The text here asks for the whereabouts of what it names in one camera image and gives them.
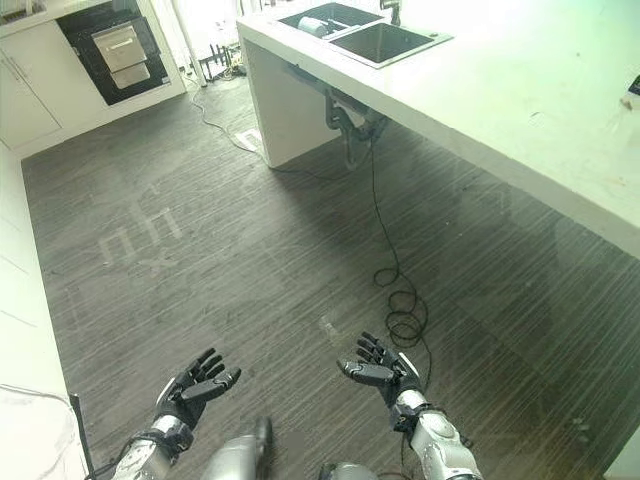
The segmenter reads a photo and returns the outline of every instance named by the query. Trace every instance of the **cabinet door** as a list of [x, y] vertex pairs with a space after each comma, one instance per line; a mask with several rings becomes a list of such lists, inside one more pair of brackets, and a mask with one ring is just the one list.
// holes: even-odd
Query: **cabinet door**
[[9, 148], [35, 140], [60, 125], [0, 52], [0, 138]]
[[0, 48], [63, 127], [108, 108], [55, 21], [2, 38]]

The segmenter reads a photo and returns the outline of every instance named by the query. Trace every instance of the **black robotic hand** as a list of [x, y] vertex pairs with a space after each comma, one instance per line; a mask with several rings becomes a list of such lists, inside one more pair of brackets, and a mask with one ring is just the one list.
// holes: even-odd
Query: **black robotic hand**
[[352, 380], [378, 387], [387, 407], [391, 408], [405, 390], [421, 390], [418, 372], [403, 354], [385, 347], [367, 332], [357, 343], [360, 360], [338, 360], [338, 366]]
[[191, 430], [209, 400], [229, 390], [240, 378], [240, 369], [226, 372], [222, 356], [210, 348], [194, 360], [183, 372], [169, 380], [156, 402], [155, 419], [173, 415], [186, 423]]

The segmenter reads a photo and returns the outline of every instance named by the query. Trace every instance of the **white countertop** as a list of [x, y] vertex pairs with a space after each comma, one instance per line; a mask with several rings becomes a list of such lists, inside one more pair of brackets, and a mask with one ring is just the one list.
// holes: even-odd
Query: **white countertop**
[[640, 1], [405, 0], [401, 19], [455, 38], [374, 70], [265, 15], [238, 24], [640, 257], [640, 97], [627, 93], [640, 74]]
[[0, 38], [111, 0], [44, 0], [46, 10], [0, 26]]

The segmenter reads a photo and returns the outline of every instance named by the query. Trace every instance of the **white cable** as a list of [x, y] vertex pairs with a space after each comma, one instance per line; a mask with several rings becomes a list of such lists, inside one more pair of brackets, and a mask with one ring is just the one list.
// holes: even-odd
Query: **white cable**
[[[71, 405], [69, 404], [69, 401], [67, 399], [65, 399], [64, 397], [61, 397], [61, 396], [56, 395], [54, 393], [39, 392], [37, 390], [31, 390], [31, 389], [28, 389], [28, 388], [18, 387], [18, 386], [15, 386], [15, 385], [7, 385], [6, 383], [0, 383], [0, 389], [5, 390], [7, 392], [11, 392], [11, 393], [17, 393], [17, 394], [21, 394], [21, 395], [28, 395], [28, 396], [37, 397], [37, 398], [48, 398], [48, 399], [52, 399], [52, 400], [56, 400], [58, 402], [61, 402], [66, 407], [67, 412], [71, 413], [71, 418], [72, 418], [71, 423], [73, 425], [76, 425], [75, 413], [73, 412], [73, 409], [71, 408]], [[58, 464], [64, 458], [65, 454], [67, 453], [67, 450], [75, 442], [75, 440], [76, 440], [76, 431], [74, 429], [71, 437], [69, 438], [69, 441], [64, 445], [64, 447], [60, 451], [60, 454], [56, 458], [55, 462], [53, 462], [53, 465], [51, 465], [43, 473], [41, 473], [36, 478], [36, 480], [44, 480], [45, 478], [47, 478], [47, 476], [51, 472], [53, 472], [58, 467]]]

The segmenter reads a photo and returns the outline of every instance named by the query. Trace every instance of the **double sink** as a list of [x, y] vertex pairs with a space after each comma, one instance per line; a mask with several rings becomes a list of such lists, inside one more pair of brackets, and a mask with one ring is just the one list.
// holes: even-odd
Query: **double sink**
[[327, 41], [336, 51], [372, 68], [382, 68], [452, 37], [418, 34], [384, 23], [384, 17], [340, 3], [327, 3], [280, 22]]

